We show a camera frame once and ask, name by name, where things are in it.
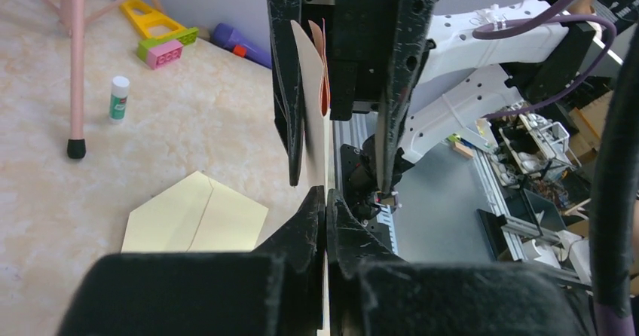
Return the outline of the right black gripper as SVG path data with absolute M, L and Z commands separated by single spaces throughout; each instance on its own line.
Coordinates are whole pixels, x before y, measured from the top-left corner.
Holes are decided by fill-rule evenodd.
M 378 110 L 378 188 L 388 194 L 402 120 L 419 78 L 436 0 L 304 0 L 302 19 L 326 26 L 333 121 Z M 289 184 L 301 175 L 304 95 L 293 20 L 301 0 L 267 0 L 274 123 L 288 157 Z

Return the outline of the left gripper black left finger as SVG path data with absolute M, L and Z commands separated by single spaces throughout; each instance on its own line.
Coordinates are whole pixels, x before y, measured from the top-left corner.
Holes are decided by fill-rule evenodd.
M 119 253 L 84 276 L 60 335 L 314 335 L 324 189 L 249 252 Z

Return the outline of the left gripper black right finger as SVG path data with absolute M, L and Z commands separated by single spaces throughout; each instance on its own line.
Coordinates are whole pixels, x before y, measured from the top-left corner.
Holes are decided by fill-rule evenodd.
M 524 264 L 419 264 L 393 254 L 330 190 L 333 335 L 593 335 L 584 292 Z

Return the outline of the pale yellow envelope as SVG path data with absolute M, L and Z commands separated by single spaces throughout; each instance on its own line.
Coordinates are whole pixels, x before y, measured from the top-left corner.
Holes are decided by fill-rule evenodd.
M 251 251 L 267 214 L 266 206 L 194 172 L 130 212 L 121 251 Z

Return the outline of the tan letter paper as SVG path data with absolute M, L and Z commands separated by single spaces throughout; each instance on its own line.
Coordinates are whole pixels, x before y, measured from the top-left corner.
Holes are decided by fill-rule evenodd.
M 329 188 L 330 100 L 326 31 L 323 24 L 307 22 L 310 34 L 302 25 L 290 22 L 298 53 L 304 91 L 304 156 L 308 183 Z

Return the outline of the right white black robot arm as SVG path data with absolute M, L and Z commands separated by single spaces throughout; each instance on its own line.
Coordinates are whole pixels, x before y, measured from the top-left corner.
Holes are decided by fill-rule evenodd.
M 500 117 L 523 98 L 551 104 L 588 76 L 567 61 L 591 15 L 573 0 L 523 0 L 436 16 L 438 0 L 267 0 L 275 124 L 289 183 L 326 187 L 329 124 L 378 115 L 373 148 L 350 178 L 351 206 L 377 215 L 436 143 Z

